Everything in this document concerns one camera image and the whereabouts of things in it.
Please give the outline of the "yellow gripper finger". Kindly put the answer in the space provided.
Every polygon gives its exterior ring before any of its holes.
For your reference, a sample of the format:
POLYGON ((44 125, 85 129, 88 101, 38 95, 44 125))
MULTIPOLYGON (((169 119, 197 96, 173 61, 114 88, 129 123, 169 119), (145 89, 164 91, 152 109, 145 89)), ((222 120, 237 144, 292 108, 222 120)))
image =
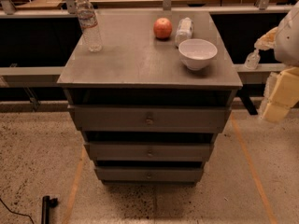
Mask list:
POLYGON ((275 36, 278 28, 275 27, 268 31, 266 34, 262 35, 254 44, 254 48, 259 50, 269 50, 275 46, 275 36))
POLYGON ((271 72, 261 102, 261 119, 277 123, 299 102, 299 68, 271 72))

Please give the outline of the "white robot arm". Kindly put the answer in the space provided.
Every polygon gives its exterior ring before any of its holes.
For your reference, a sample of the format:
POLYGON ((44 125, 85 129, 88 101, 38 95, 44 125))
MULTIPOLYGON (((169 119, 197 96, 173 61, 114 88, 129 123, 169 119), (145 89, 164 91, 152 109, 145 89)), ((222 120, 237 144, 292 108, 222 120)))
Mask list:
POLYGON ((284 119, 299 101, 299 2, 254 44, 260 50, 273 49, 275 59, 287 65, 278 75, 267 79, 261 118, 269 122, 284 119))

